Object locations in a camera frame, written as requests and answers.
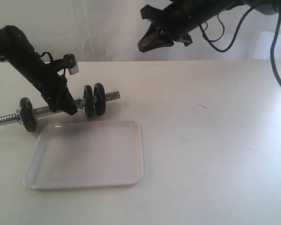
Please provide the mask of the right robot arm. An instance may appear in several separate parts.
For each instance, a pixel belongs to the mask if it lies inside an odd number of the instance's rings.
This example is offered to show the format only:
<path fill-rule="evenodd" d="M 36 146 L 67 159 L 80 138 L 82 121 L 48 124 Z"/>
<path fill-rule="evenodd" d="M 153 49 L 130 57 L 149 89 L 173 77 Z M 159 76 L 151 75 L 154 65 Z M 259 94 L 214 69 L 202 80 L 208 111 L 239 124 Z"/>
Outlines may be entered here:
<path fill-rule="evenodd" d="M 138 49 L 145 53 L 172 47 L 175 43 L 189 46 L 192 44 L 191 31 L 221 12 L 238 6 L 274 15 L 281 10 L 281 0 L 173 0 L 164 9 L 145 5 L 140 15 L 143 20 L 150 21 L 150 26 L 138 42 Z"/>

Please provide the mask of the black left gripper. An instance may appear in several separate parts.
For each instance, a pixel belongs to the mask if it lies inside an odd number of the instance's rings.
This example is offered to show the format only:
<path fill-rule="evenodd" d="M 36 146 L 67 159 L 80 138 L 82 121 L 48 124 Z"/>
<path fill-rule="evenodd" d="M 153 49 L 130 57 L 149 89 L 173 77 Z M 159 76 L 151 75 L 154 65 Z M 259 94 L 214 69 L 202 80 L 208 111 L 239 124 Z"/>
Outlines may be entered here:
<path fill-rule="evenodd" d="M 61 60 L 54 60 L 49 52 L 42 54 L 33 52 L 29 57 L 32 67 L 30 82 L 41 93 L 49 107 L 52 110 L 62 110 L 69 115 L 76 114 L 77 107 L 68 90 L 67 79 L 65 75 L 58 74 L 65 69 L 57 65 Z"/>

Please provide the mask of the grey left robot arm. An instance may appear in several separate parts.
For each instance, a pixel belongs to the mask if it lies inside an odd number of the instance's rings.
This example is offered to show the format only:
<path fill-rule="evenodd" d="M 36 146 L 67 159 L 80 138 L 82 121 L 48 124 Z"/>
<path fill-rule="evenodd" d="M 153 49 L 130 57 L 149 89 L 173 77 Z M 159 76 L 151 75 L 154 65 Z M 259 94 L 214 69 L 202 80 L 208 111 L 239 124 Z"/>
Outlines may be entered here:
<path fill-rule="evenodd" d="M 65 75 L 61 70 L 72 70 L 77 62 L 73 54 L 62 59 L 45 63 L 35 52 L 26 35 L 16 26 L 7 25 L 0 29 L 0 61 L 9 62 L 40 93 L 53 111 L 63 111 L 69 115 L 77 113 L 74 99 L 67 87 Z"/>

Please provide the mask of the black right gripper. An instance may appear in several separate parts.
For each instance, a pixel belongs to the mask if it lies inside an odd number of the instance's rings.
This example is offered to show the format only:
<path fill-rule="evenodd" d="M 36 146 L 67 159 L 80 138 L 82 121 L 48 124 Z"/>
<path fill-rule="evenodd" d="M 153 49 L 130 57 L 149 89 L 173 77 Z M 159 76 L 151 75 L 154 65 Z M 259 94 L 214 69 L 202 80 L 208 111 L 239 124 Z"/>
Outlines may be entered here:
<path fill-rule="evenodd" d="M 140 14 L 151 24 L 138 42 L 138 49 L 145 53 L 172 47 L 175 42 L 189 46 L 192 44 L 189 32 L 226 9 L 226 0 L 174 0 L 164 9 L 146 5 Z"/>

